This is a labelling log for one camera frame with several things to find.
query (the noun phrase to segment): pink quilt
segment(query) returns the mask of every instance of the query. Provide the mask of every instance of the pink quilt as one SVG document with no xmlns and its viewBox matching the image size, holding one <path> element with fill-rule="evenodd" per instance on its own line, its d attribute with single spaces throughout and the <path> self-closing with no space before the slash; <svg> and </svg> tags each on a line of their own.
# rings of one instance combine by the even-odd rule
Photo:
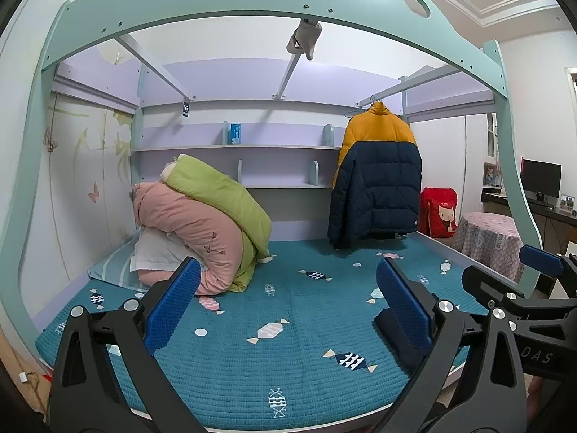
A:
<svg viewBox="0 0 577 433">
<path fill-rule="evenodd" d="M 197 295 L 225 292 L 233 283 L 242 260 L 242 232 L 223 212 L 161 182 L 141 182 L 134 187 L 135 220 L 164 232 L 174 232 L 200 255 L 207 266 Z M 142 283 L 166 280 L 171 272 L 139 271 Z"/>
</svg>

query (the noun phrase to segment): pink checkered tablecloth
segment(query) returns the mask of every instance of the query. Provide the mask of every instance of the pink checkered tablecloth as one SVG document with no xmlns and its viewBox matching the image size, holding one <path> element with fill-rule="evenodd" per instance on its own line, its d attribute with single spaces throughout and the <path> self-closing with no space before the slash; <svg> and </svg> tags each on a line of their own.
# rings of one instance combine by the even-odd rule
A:
<svg viewBox="0 0 577 433">
<path fill-rule="evenodd" d="M 518 282 L 523 273 L 523 242 L 513 218 L 493 213 L 465 213 L 451 242 L 453 249 Z"/>
</svg>

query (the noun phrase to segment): cartoon cat face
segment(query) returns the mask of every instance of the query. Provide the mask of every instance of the cartoon cat face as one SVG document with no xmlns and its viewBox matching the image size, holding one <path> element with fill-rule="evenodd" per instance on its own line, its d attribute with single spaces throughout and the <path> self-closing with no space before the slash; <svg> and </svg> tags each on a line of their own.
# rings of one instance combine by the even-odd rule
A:
<svg viewBox="0 0 577 433">
<path fill-rule="evenodd" d="M 455 209 L 454 208 L 445 208 L 442 205 L 439 205 L 439 216 L 441 220 L 453 222 L 455 221 Z"/>
</svg>

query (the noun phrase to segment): blue box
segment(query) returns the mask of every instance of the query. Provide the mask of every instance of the blue box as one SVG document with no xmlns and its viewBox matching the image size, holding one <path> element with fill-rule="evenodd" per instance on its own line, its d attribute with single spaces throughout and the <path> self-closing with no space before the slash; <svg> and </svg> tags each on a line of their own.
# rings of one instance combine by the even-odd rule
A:
<svg viewBox="0 0 577 433">
<path fill-rule="evenodd" d="M 231 145 L 241 144 L 241 124 L 239 123 L 230 124 L 230 144 Z"/>
</svg>

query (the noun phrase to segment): photo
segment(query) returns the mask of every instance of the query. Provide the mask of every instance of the photo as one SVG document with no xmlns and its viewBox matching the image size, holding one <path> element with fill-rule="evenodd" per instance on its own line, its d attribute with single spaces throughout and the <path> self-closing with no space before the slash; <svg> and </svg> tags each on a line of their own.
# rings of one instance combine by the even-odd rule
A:
<svg viewBox="0 0 577 433">
<path fill-rule="evenodd" d="M 571 197 L 570 195 L 561 194 L 561 203 L 559 204 L 559 208 L 565 211 L 572 211 L 573 206 L 575 205 L 575 197 Z"/>
<path fill-rule="evenodd" d="M 485 173 L 483 174 L 483 185 L 490 187 L 501 187 L 501 171 L 498 166 L 485 163 Z"/>
</svg>

